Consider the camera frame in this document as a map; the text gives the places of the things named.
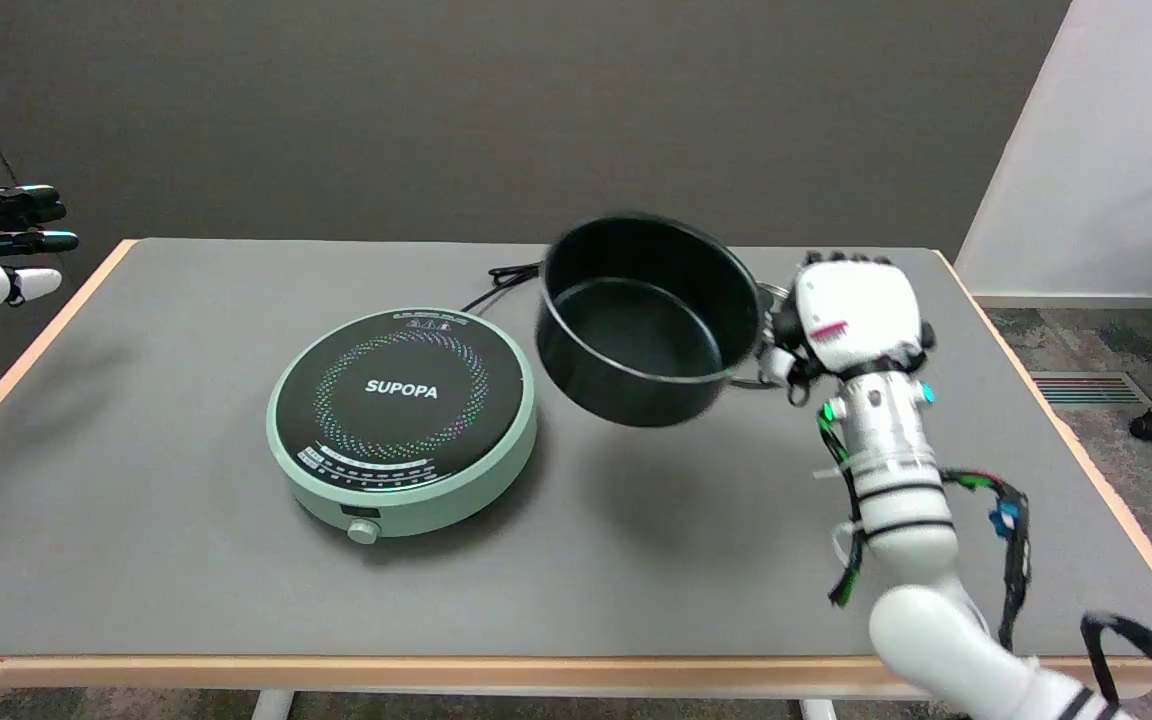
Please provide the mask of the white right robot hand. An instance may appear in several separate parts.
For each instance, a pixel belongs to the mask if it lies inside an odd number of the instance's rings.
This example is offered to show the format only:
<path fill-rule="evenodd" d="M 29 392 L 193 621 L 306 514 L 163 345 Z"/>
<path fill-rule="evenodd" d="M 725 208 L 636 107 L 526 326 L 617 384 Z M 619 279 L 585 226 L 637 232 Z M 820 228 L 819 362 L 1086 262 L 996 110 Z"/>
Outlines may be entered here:
<path fill-rule="evenodd" d="M 919 373 L 935 347 L 914 285 L 882 256 L 810 251 L 791 285 L 761 285 L 764 327 L 755 361 L 760 382 L 804 406 L 823 377 Z"/>

